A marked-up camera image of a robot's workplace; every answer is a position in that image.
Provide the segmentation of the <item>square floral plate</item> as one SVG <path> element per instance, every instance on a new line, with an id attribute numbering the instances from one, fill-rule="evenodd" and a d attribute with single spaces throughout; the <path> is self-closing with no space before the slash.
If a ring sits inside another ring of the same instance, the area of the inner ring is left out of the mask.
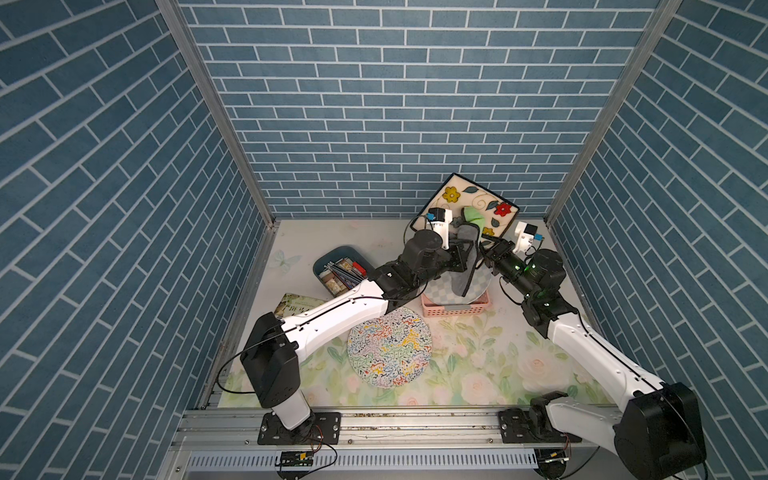
<path id="1" fill-rule="evenodd" d="M 425 216 L 430 209 L 442 208 L 452 212 L 452 220 L 475 223 L 482 234 L 503 237 L 512 226 L 520 209 L 511 200 L 459 174 L 451 174 L 419 212 L 414 230 L 430 228 Z"/>

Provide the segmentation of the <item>round multicolour squiggle plate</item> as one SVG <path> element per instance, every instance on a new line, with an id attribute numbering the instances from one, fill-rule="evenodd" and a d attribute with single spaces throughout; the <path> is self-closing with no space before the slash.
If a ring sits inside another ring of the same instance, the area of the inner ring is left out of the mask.
<path id="1" fill-rule="evenodd" d="M 429 325 L 408 308 L 354 326 L 347 339 L 353 371 L 367 384 L 392 389 L 418 378 L 432 360 Z"/>

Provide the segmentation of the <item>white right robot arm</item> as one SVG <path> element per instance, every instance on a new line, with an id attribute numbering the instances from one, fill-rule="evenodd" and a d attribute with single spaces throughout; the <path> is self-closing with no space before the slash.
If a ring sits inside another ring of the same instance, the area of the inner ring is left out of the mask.
<path id="1" fill-rule="evenodd" d="M 521 293 L 518 304 L 527 323 L 581 365 L 615 404 L 612 411 L 601 410 L 552 392 L 532 401 L 535 419 L 612 452 L 637 479 L 666 479 L 705 465 L 696 394 L 645 370 L 588 325 L 560 293 L 560 255 L 539 249 L 522 259 L 510 241 L 482 238 L 485 263 Z"/>

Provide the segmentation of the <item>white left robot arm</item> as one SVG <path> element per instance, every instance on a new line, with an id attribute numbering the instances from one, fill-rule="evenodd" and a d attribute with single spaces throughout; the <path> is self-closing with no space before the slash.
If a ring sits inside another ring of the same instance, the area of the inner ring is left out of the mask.
<path id="1" fill-rule="evenodd" d="M 472 270 L 479 237 L 472 224 L 446 236 L 419 230 L 396 259 L 370 270 L 350 291 L 297 315 L 259 317 L 235 358 L 260 406 L 289 431 L 308 425 L 314 413 L 300 390 L 301 362 L 352 327 L 406 305 L 442 274 Z"/>

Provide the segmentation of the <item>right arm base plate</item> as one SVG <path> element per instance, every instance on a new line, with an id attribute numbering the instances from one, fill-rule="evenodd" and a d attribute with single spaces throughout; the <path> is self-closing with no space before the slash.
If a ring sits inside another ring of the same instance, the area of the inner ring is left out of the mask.
<path id="1" fill-rule="evenodd" d="M 548 417 L 546 406 L 553 400 L 567 398 L 561 391 L 535 397 L 524 408 L 511 407 L 500 411 L 498 423 L 504 444 L 522 443 L 581 443 L 582 438 L 556 430 Z"/>

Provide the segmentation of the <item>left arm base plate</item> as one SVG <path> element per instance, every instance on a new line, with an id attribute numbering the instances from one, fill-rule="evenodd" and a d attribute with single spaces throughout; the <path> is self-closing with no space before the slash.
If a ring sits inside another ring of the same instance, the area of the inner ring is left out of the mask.
<path id="1" fill-rule="evenodd" d="M 257 443 L 266 446 L 338 444 L 342 415 L 340 412 L 310 412 L 307 420 L 295 429 L 287 429 L 275 413 L 261 421 Z"/>

